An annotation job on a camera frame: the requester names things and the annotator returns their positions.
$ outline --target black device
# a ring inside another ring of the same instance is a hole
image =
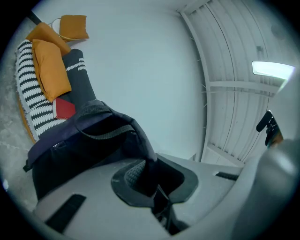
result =
[[[266,146],[268,145],[269,141],[275,136],[275,134],[278,132],[279,127],[274,119],[274,116],[270,110],[268,110],[260,122],[256,126],[257,132],[261,132],[265,127],[267,127],[266,130],[266,141],[265,144]]]

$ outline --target concrete floor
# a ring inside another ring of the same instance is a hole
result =
[[[28,18],[20,24],[0,60],[0,170],[15,200],[33,210],[37,197],[31,171],[22,169],[33,143],[23,125],[16,98],[15,49],[36,25]]]

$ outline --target orange cushion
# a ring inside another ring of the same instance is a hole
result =
[[[71,85],[58,46],[34,39],[32,41],[32,54],[37,81],[45,97],[50,102],[71,91]]]
[[[60,36],[44,22],[41,22],[36,26],[26,39],[31,42],[33,39],[39,39],[54,43],[59,47],[62,56],[71,51],[71,48],[60,38]]]
[[[90,38],[85,29],[86,16],[63,15],[60,19],[60,35],[72,39]]]

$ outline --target black and white striped fabric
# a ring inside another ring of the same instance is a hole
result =
[[[24,40],[16,50],[15,79],[21,105],[33,138],[65,120],[53,117],[53,106],[44,96],[35,74],[32,43]]]

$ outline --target sofa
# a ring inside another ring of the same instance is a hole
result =
[[[20,43],[16,50],[15,80],[22,120],[35,143],[50,128],[65,120],[53,117],[53,106],[43,95],[38,84],[32,57],[32,40],[40,39],[57,45],[66,68],[72,90],[60,98],[73,103],[76,111],[87,101],[96,99],[87,75],[83,53],[71,49],[46,23],[41,22]]]

